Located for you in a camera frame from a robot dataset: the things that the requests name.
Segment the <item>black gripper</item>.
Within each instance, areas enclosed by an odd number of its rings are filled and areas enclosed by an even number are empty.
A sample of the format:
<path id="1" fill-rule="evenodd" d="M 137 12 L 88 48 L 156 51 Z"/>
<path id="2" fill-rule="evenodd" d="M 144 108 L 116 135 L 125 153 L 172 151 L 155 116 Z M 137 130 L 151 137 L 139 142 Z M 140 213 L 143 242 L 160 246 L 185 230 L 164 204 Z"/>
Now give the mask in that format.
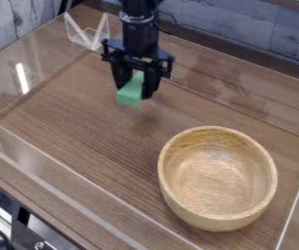
<path id="1" fill-rule="evenodd" d="M 101 45 L 101 59 L 111 63 L 117 89 L 131 81 L 133 70 L 144 71 L 143 99 L 149 99 L 157 89 L 160 77 L 171 77 L 175 57 L 159 47 L 144 56 L 133 55 L 121 39 L 104 39 Z"/>

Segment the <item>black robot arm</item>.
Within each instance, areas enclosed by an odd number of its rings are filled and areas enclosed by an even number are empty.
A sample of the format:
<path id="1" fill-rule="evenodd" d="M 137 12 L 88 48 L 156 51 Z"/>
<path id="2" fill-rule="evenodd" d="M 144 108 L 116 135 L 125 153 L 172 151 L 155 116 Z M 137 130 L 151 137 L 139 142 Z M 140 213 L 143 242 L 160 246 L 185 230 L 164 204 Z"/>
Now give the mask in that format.
<path id="1" fill-rule="evenodd" d="M 159 5 L 164 0 L 120 0 L 119 18 L 123 38 L 101 41 L 101 59 L 111 64 L 116 88 L 144 73 L 141 98 L 148 100 L 159 89 L 161 78 L 169 78 L 175 57 L 159 47 Z"/>

